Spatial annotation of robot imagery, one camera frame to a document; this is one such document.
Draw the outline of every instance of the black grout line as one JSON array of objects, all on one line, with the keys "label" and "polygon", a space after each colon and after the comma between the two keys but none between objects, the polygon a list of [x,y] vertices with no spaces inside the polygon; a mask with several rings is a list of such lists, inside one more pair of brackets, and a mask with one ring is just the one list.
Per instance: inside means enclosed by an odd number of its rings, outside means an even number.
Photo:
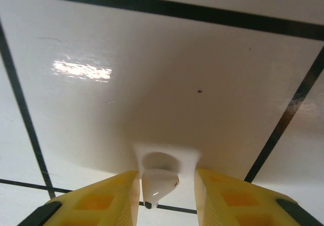
[{"label": "black grout line", "polygon": [[71,192],[71,190],[67,190],[67,189],[61,189],[61,188],[55,188],[55,187],[50,188],[47,186],[25,183],[25,182],[17,182],[17,181],[8,180],[8,179],[0,179],[0,184],[8,184],[8,185],[19,186],[19,187],[35,188],[35,189],[40,189],[40,190],[45,190],[45,191],[51,190],[54,192],[62,192],[62,193]]},{"label": "black grout line", "polygon": [[166,0],[65,0],[142,13],[324,40],[324,26]]},{"label": "black grout line", "polygon": [[8,184],[13,186],[20,186],[20,187],[28,187],[28,188],[34,188],[34,189],[40,189],[40,190],[48,190],[49,188],[47,186],[41,186],[36,184],[30,184],[25,182],[16,182],[14,180],[8,180],[8,179],[0,179],[1,184]]},{"label": "black grout line", "polygon": [[324,69],[324,47],[319,52],[318,56],[316,57],[314,63],[310,67],[309,71],[307,72],[305,78],[299,85],[296,93],[294,94],[293,98],[289,102],[285,112],[281,116],[278,124],[276,125],[275,129],[273,130],[272,134],[270,135],[268,141],[266,142],[265,146],[263,147],[261,153],[259,154],[258,158],[252,165],[249,173],[245,177],[246,182],[252,182],[261,169],[262,165],[270,155],[271,151],[278,143],[279,139],[281,138],[283,132],[293,119],[294,115],[298,111],[298,108],[303,103],[305,97],[309,93],[310,89],[315,84],[317,78],[320,76]]},{"label": "black grout line", "polygon": [[196,210],[187,209],[187,208],[181,208],[181,207],[172,207],[172,206],[159,205],[158,204],[157,208],[164,209],[164,210],[170,210],[170,211],[177,211],[177,212],[186,212],[186,213],[197,214],[197,211]]},{"label": "black grout line", "polygon": [[49,188],[50,198],[54,198],[55,197],[54,191],[51,190],[51,188],[53,187],[52,182],[51,182],[50,176],[48,174],[48,171],[47,171],[47,168],[45,165],[45,161],[44,161],[44,158],[42,155],[41,148],[39,146],[35,128],[31,121],[27,103],[26,103],[26,100],[25,100],[25,97],[24,97],[24,94],[23,94],[23,91],[21,88],[21,84],[20,84],[20,81],[18,78],[18,74],[17,74],[16,68],[14,65],[12,55],[10,53],[9,45],[6,40],[5,31],[3,29],[1,19],[0,19],[0,53],[2,56],[2,60],[3,60],[4,66],[5,66],[6,72],[7,72],[7,76],[10,81],[10,85],[11,85],[13,93],[15,95],[17,105],[19,107],[20,114],[24,121],[32,148],[34,150],[35,157],[37,159],[37,162],[38,162],[39,168],[41,170],[45,184]]},{"label": "black grout line", "polygon": [[[47,186],[41,186],[36,184],[30,184],[25,182],[16,182],[14,180],[8,180],[8,179],[0,179],[0,184],[8,184],[13,186],[20,186],[20,187],[28,187],[28,188],[34,188],[34,189],[40,189],[40,190],[52,190],[54,192],[61,192],[61,193],[69,193],[72,192],[72,190],[62,189],[62,188],[49,188]],[[164,210],[170,210],[170,211],[177,211],[177,212],[186,212],[186,213],[193,213],[197,214],[196,210],[187,209],[187,208],[181,208],[181,207],[172,207],[167,205],[158,205],[157,208],[164,209]]]}]

